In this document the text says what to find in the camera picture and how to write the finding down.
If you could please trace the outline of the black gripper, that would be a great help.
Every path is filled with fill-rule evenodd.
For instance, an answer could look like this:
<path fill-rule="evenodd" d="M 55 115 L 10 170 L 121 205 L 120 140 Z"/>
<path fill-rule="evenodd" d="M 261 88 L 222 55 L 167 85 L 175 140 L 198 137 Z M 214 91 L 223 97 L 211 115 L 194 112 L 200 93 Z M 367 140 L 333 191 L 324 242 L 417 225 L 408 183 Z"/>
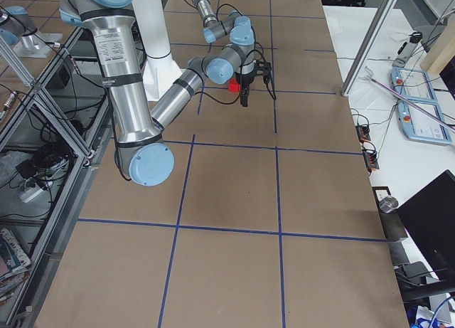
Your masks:
<path fill-rule="evenodd" d="M 242 87 L 240 91 L 240 104 L 248 107 L 248 98 L 250 94 L 250 84 L 254 82 L 257 71 L 253 69 L 248 73 L 235 73 L 237 83 Z"/>

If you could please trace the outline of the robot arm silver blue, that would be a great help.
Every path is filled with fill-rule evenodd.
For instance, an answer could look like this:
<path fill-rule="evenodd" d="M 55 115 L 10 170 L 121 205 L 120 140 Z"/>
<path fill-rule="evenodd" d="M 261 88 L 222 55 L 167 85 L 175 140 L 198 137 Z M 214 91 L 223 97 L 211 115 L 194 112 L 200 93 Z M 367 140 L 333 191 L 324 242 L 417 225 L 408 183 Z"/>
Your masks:
<path fill-rule="evenodd" d="M 61 19 L 89 30 L 114 111 L 117 167 L 142 186 L 164 182 L 174 166 L 162 134 L 206 80 L 226 83 L 254 68 L 255 34 L 247 16 L 218 20 L 210 0 L 191 0 L 208 43 L 228 37 L 218 53 L 180 69 L 171 55 L 161 0 L 60 0 Z"/>
<path fill-rule="evenodd" d="M 219 19 L 218 11 L 213 10 L 210 0 L 191 0 L 191 2 L 200 15 L 206 43 L 214 43 L 229 36 L 236 23 L 246 22 L 247 17 L 237 9 L 234 9 L 226 18 Z"/>

